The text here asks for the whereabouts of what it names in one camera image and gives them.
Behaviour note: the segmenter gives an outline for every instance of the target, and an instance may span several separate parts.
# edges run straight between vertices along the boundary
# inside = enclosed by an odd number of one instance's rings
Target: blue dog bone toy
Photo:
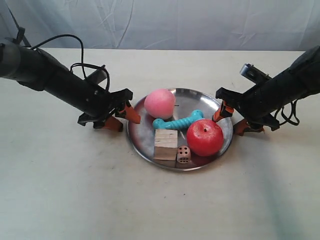
[[[161,118],[157,118],[153,121],[153,128],[154,129],[170,129],[170,130],[180,130],[186,129],[190,127],[195,121],[204,118],[204,113],[201,110],[194,110],[191,113],[191,116],[186,118],[182,118],[175,121],[163,121]]]

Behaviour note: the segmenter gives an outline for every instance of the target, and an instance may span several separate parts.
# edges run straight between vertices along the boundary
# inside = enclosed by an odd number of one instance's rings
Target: wire
[[[57,35],[57,36],[54,36],[54,37],[51,37],[43,42],[40,42],[39,44],[31,47],[30,49],[31,50],[35,50],[37,48],[39,48],[40,46],[48,43],[48,42],[51,42],[55,39],[59,39],[59,38],[65,38],[65,37],[70,37],[70,38],[74,38],[74,39],[77,39],[81,45],[81,66],[82,66],[82,72],[83,72],[83,76],[84,76],[84,79],[87,79],[87,75],[86,75],[86,72],[85,72],[85,66],[84,66],[84,52],[85,52],[85,48],[84,48],[84,43],[81,41],[81,39],[75,35],[72,35],[72,34],[61,34],[61,35]]]
[[[286,124],[286,123],[290,123],[290,124],[292,124],[292,125],[294,125],[294,126],[298,126],[298,125],[299,125],[300,120],[297,118],[297,112],[296,112],[297,101],[298,101],[298,99],[290,103],[290,104],[291,104],[291,113],[290,113],[289,117],[287,117],[287,116],[285,115],[285,113],[284,113],[284,109],[285,109],[284,106],[281,107],[281,108],[279,108],[279,109],[275,112],[275,114],[274,114],[274,117],[275,117],[275,118],[277,117],[278,113],[281,111],[281,116],[282,116],[283,119],[284,119],[284,121],[283,121],[282,123],[280,123],[280,126],[282,126],[282,125],[284,125],[284,124]]]
[[[90,69],[97,69],[97,70],[102,70],[105,72],[106,74],[106,87],[105,87],[105,90],[107,92],[109,92],[109,88],[110,88],[110,75],[109,75],[109,72],[104,68],[104,67],[101,67],[101,66],[97,66],[97,65],[93,65],[93,64],[88,64],[88,63],[82,63],[82,62],[76,62],[74,64],[72,64],[70,66],[70,71],[72,72],[72,69],[75,68],[75,67],[85,67],[85,68],[90,68]]]

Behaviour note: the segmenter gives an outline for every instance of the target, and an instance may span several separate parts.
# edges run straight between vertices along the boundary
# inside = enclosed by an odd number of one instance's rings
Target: white backdrop
[[[6,0],[32,45],[58,34],[86,48],[306,50],[319,0]],[[47,47],[77,48],[72,39]]]

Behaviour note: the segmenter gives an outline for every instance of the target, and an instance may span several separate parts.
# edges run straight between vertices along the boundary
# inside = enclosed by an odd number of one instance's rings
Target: white table
[[[79,49],[47,50],[66,66],[80,60]],[[253,83],[239,74],[243,64],[273,77],[300,54],[84,53],[106,65],[111,91],[133,91],[133,104],[156,88],[244,92]],[[211,166],[177,173],[139,157],[125,131],[82,127],[77,109],[1,79],[0,239],[319,239],[319,100],[298,102],[299,126],[235,137]]]

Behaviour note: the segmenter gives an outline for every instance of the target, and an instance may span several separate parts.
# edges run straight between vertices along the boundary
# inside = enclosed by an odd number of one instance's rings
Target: metal plate
[[[186,88],[170,88],[168,90],[175,95],[176,99],[174,113],[169,121],[189,117],[191,112],[196,109],[203,111],[204,118],[211,119],[220,107],[217,100],[199,91]],[[127,134],[134,149],[148,162],[173,171],[191,171],[207,166],[228,149],[233,137],[233,125],[230,118],[225,118],[218,122],[223,131],[224,144],[217,154],[201,157],[191,153],[191,162],[185,164],[178,163],[177,161],[153,159],[155,130],[152,123],[154,118],[144,108],[145,98],[141,99],[134,107],[135,111],[141,116],[141,123],[134,124],[128,122]],[[178,131],[178,146],[187,145],[186,134],[187,129]]]

